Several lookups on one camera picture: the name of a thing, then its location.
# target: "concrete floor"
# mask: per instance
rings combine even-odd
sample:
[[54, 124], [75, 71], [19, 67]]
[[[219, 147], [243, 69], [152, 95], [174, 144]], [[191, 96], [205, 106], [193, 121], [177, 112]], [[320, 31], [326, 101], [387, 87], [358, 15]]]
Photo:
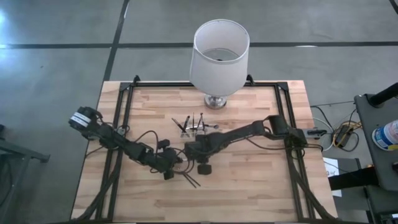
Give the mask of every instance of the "concrete floor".
[[[79, 106], [96, 106], [110, 49], [5, 49], [7, 44], [111, 44], [122, 4], [0, 0], [0, 123], [7, 126], [8, 141], [51, 154], [48, 164], [30, 163], [10, 223], [69, 218], [87, 142], [67, 122]], [[197, 27], [216, 18], [241, 23], [253, 42], [398, 40], [398, 15], [388, 0], [131, 0], [120, 43], [192, 42]], [[134, 75], [188, 80], [191, 52], [119, 49], [110, 80]], [[398, 81], [394, 46], [252, 47], [249, 53], [249, 73], [256, 80], [305, 80], [312, 105], [349, 101]], [[354, 105], [323, 109], [335, 124]], [[319, 111], [313, 114], [322, 118]], [[358, 133], [357, 150], [331, 149], [325, 156], [358, 157], [370, 164]], [[339, 214], [362, 219], [347, 211]]]

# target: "silver lamp base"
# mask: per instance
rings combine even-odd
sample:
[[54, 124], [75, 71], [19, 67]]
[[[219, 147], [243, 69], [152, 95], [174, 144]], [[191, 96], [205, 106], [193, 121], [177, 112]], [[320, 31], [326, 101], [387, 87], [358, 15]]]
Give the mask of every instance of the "silver lamp base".
[[205, 95], [205, 104], [213, 110], [222, 109], [226, 104], [226, 96], [210, 96]]

